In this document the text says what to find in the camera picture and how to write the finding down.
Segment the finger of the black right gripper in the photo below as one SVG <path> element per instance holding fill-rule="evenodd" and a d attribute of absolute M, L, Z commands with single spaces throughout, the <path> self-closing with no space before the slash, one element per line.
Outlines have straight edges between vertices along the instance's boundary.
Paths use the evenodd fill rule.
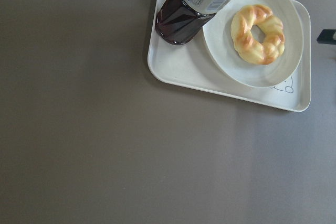
<path fill-rule="evenodd" d="M 336 44 L 335 29 L 323 29 L 317 38 L 319 44 Z"/>

